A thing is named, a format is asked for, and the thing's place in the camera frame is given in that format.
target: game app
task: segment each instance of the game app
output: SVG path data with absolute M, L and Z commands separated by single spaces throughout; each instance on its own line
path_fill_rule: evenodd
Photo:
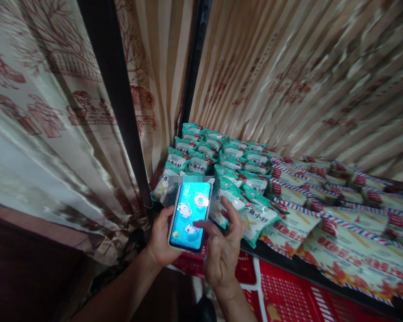
M 170 235 L 172 246 L 195 251 L 200 249 L 203 229 L 194 227 L 193 222 L 206 219 L 210 190 L 208 182 L 186 183 L 181 187 Z

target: patterned curtain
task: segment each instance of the patterned curtain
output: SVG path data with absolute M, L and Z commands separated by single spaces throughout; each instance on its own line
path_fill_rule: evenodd
M 213 1 L 190 121 L 403 181 L 403 0 Z
M 151 177 L 180 111 L 193 1 L 116 6 Z M 149 224 L 76 0 L 0 0 L 0 203 L 101 234 L 115 255 Z

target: smartphone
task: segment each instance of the smartphone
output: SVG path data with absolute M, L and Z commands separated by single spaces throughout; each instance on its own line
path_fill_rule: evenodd
M 203 229 L 193 226 L 209 214 L 212 183 L 184 182 L 178 187 L 168 244 L 172 248 L 198 253 L 202 249 Z

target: hand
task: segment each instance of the hand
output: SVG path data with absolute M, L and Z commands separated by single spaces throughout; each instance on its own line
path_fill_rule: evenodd
M 245 226 L 240 214 L 227 199 L 221 197 L 221 203 L 227 210 L 223 210 L 221 213 L 230 222 L 225 236 L 210 221 L 200 220 L 194 222 L 193 225 L 203 228 L 209 234 L 204 263 L 206 281 L 219 299 L 229 300 L 240 291 L 235 270 L 239 260 L 240 240 L 245 232 Z
M 167 220 L 173 214 L 173 208 L 174 206 L 170 206 L 160 212 L 152 227 L 151 239 L 147 246 L 155 263 L 162 267 L 173 263 L 182 253 L 171 248 L 167 243 L 167 234 L 169 231 Z

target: pile of snack bags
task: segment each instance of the pile of snack bags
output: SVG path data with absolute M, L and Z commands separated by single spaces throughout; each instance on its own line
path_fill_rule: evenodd
M 403 299 L 403 196 L 384 192 L 389 182 L 336 160 L 284 157 L 265 144 L 184 123 L 151 196 L 172 205 L 170 175 L 209 174 L 215 175 L 210 218 L 227 227 L 220 197 L 227 198 L 251 247 L 263 241 L 389 305 L 393 296 Z

